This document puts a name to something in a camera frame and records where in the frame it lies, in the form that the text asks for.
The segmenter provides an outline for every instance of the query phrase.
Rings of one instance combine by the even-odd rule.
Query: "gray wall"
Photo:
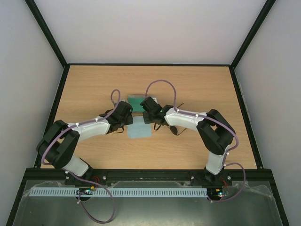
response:
[[[277,0],[236,73],[264,167],[291,225],[301,222],[301,1]]]
[[[230,64],[265,0],[36,0],[69,63]]]
[[[1,1],[0,225],[34,164],[62,70],[25,1]]]

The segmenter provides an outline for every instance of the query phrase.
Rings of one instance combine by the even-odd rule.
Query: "wooden table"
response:
[[[126,100],[130,94],[144,94],[149,83],[157,79],[174,84],[177,105],[184,103],[181,109],[195,112],[218,110],[235,129],[240,141],[226,163],[239,162],[246,169],[256,169],[227,67],[73,65],[55,120],[69,123],[92,119],[113,108],[110,101],[113,89],[119,89],[121,99]],[[155,96],[162,106],[173,103],[174,93],[167,83],[154,84],[149,94]],[[75,155],[98,169],[203,169],[208,150],[200,135],[189,129],[176,137],[167,127],[162,127],[152,131],[152,137],[130,139],[125,128],[121,134],[82,141],[77,145]]]

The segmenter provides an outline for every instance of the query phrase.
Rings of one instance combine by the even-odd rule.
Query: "light blue cloth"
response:
[[[133,124],[127,125],[128,138],[151,137],[151,124],[145,124],[143,116],[133,117]]]

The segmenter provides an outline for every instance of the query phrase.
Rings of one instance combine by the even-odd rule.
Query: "white vent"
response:
[[[113,197],[207,197],[205,188],[108,188]],[[74,197],[79,188],[73,187],[35,187],[29,196]],[[82,197],[109,197],[108,193],[98,188],[94,192],[82,194]]]

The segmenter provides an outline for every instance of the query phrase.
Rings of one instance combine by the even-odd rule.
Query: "black frame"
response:
[[[63,54],[61,53],[59,46],[57,45],[53,35],[51,34],[45,20],[43,19],[42,14],[40,13],[37,5],[35,4],[34,0],[25,0],[27,3],[30,11],[32,12],[33,16],[35,17],[37,23],[39,24],[41,30],[45,34],[50,46],[52,47],[54,53],[56,54],[57,58],[59,59],[62,67],[64,68],[63,74],[59,83],[59,87],[57,89],[55,99],[51,108],[51,112],[49,115],[49,119],[47,121],[47,125],[45,128],[45,132],[49,129],[49,127],[54,123],[55,115],[58,109],[58,105],[62,96],[63,88],[67,79],[67,75],[69,72],[69,68],[71,65],[122,65],[122,66],[224,66],[228,67],[233,85],[236,91],[236,95],[238,97],[239,106],[241,109],[241,113],[245,122],[246,130],[249,136],[251,148],[253,151],[254,159],[256,162],[257,169],[246,169],[246,176],[248,181],[269,181],[273,195],[276,199],[277,207],[279,210],[279,214],[282,220],[283,225],[289,225],[285,210],[283,208],[278,189],[270,169],[264,169],[263,164],[261,161],[260,153],[258,151],[258,147],[254,138],[254,134],[252,131],[251,123],[249,120],[249,116],[246,110],[246,106],[242,97],[242,93],[237,81],[237,77],[235,75],[235,68],[238,65],[239,61],[243,57],[245,51],[247,50],[248,46],[250,45],[251,41],[253,40],[254,36],[256,35],[257,31],[259,30],[261,24],[263,23],[264,19],[268,15],[269,11],[271,10],[272,6],[274,5],[276,0],[266,0],[262,10],[260,11],[259,15],[257,16],[251,30],[249,31],[247,37],[245,38],[242,46],[240,47],[237,55],[235,56],[231,65],[199,65],[199,64],[69,64],[66,62]],[[13,224],[16,212],[18,209],[19,202],[22,198],[24,188],[26,182],[28,180],[65,180],[65,174],[60,169],[41,169],[41,156],[37,155],[34,168],[26,169],[24,174],[23,180],[19,187],[14,205],[12,207],[12,211],[10,213],[7,226]],[[127,169],[94,169],[95,173],[100,174],[104,173],[107,177],[107,181],[118,181],[118,180],[141,180],[140,178],[145,177],[147,174],[148,180],[180,180],[180,181],[190,181],[190,176],[193,173],[200,172],[200,170],[127,170]],[[242,170],[235,170],[235,169],[225,169],[227,173],[231,176],[233,181],[242,181]]]

